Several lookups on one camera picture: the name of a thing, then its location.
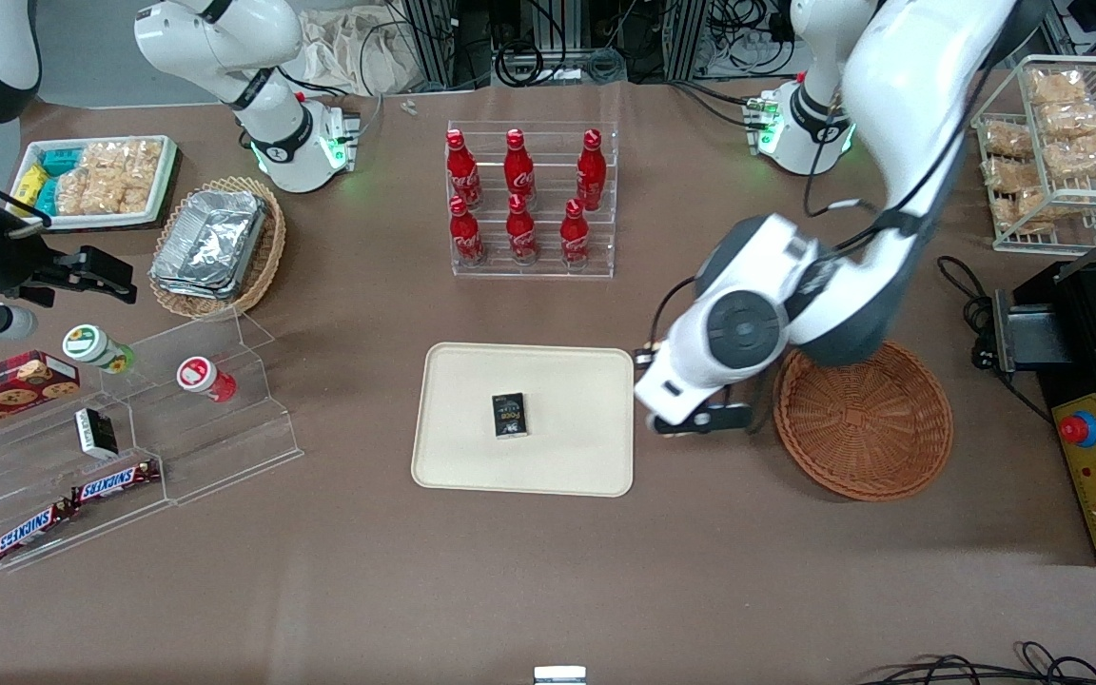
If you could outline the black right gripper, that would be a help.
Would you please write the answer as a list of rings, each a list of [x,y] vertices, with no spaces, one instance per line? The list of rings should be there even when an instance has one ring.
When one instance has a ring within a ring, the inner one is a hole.
[[[0,214],[0,296],[18,298],[18,290],[64,289],[99,292],[122,302],[136,302],[133,267],[98,247],[80,247],[80,274],[60,264],[66,253],[52,250],[39,235],[14,239],[22,228],[13,214]]]

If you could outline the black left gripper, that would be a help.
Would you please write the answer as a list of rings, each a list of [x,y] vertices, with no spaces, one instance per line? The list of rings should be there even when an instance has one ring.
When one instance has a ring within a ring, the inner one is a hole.
[[[670,424],[661,416],[651,416],[651,430],[658,435],[706,435],[727,430],[745,430],[752,424],[754,412],[747,403],[704,404],[680,424]]]

